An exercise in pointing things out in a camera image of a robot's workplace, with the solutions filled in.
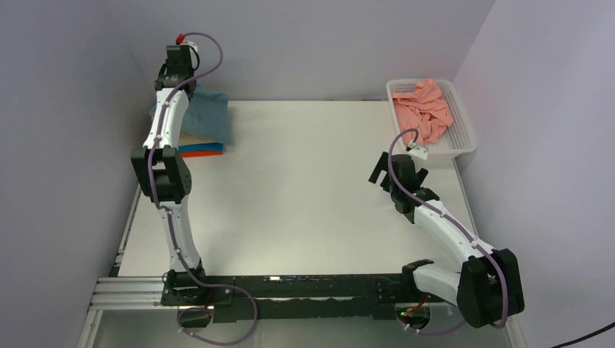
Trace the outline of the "teal blue t shirt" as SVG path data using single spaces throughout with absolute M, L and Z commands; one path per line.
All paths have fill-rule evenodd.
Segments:
M 228 94 L 213 91 L 197 84 L 181 123 L 181 132 L 199 138 L 231 145 L 233 135 L 228 116 Z

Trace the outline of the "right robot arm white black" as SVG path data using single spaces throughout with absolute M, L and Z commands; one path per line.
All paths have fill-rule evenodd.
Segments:
M 403 266 L 402 284 L 456 306 L 470 326 L 504 323 L 524 311 L 519 264 L 510 249 L 496 249 L 453 217 L 440 197 L 423 185 L 428 174 L 408 154 L 382 152 L 370 177 L 390 195 L 398 213 L 430 235 L 457 262 L 455 271 L 423 259 Z

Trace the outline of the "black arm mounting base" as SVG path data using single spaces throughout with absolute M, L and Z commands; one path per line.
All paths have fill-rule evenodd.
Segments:
M 239 320 L 368 317 L 392 320 L 409 307 L 444 301 L 411 289 L 399 273 L 208 276 L 204 287 L 186 276 L 163 281 L 160 304 L 200 307 L 214 323 Z

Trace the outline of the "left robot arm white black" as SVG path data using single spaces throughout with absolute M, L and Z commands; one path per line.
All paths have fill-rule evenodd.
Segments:
M 142 193 L 155 205 L 168 244 L 170 265 L 163 281 L 168 291 L 202 285 L 205 271 L 188 216 L 192 179 L 179 151 L 181 124 L 196 89 L 200 60 L 194 43 L 166 48 L 167 58 L 154 82 L 156 104 L 147 138 L 131 152 Z

